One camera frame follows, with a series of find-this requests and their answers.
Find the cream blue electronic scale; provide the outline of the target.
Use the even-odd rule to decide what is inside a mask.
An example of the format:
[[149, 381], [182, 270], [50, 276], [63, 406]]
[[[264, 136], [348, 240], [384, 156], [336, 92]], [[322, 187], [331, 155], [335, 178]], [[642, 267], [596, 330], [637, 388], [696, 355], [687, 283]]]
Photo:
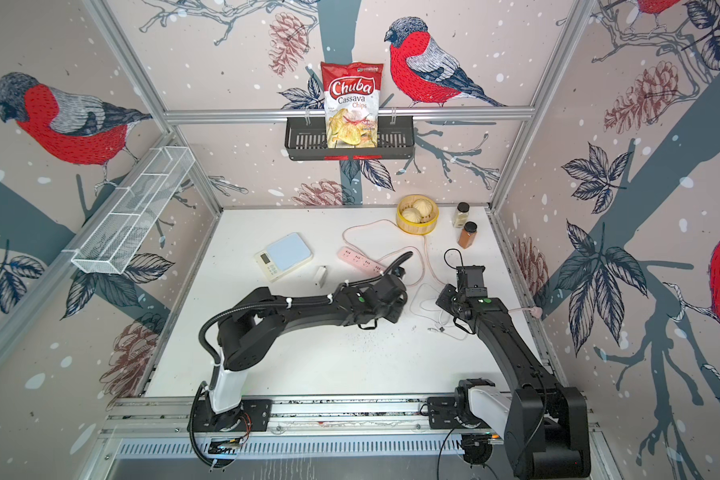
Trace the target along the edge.
[[313, 259], [313, 252], [302, 236], [293, 232], [256, 253], [254, 261], [266, 279], [275, 282]]

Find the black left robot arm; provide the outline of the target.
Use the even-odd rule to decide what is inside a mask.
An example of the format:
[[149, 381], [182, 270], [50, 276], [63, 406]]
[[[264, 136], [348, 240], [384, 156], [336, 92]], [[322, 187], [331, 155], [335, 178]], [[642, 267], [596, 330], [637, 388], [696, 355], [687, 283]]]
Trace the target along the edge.
[[195, 456], [211, 471], [231, 465], [231, 459], [208, 456], [196, 440], [199, 421], [213, 431], [241, 424], [242, 436], [231, 441], [242, 446], [253, 431], [253, 420], [242, 406], [242, 387], [248, 370], [260, 363], [278, 337], [320, 326], [352, 327], [372, 331], [380, 320], [399, 321], [408, 300], [402, 264], [413, 256], [406, 251], [372, 278], [344, 281], [325, 295], [274, 295], [259, 287], [235, 306], [215, 314], [199, 329], [198, 342], [212, 358], [213, 372], [194, 395], [187, 425]]

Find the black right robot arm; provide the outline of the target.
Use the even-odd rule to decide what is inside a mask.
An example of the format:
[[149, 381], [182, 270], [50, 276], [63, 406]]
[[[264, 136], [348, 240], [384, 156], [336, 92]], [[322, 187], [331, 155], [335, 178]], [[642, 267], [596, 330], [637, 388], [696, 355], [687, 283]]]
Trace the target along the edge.
[[462, 447], [471, 464], [486, 443], [474, 431], [489, 428], [503, 442], [517, 479], [586, 478], [591, 473], [588, 408], [581, 392], [563, 385], [531, 352], [509, 310], [491, 298], [484, 267], [455, 266], [456, 284], [440, 292], [436, 304], [455, 325], [489, 349], [509, 392], [487, 379], [465, 379], [453, 395], [428, 398], [423, 411], [433, 430], [465, 431]]

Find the white USB charger adapter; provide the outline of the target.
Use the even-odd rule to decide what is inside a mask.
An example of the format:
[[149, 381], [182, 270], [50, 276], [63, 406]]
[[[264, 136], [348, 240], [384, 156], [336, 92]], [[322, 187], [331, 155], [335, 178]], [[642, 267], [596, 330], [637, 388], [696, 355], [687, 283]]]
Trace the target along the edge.
[[318, 266], [317, 270], [313, 276], [313, 284], [318, 287], [322, 288], [325, 284], [327, 278], [327, 267], [324, 265]]

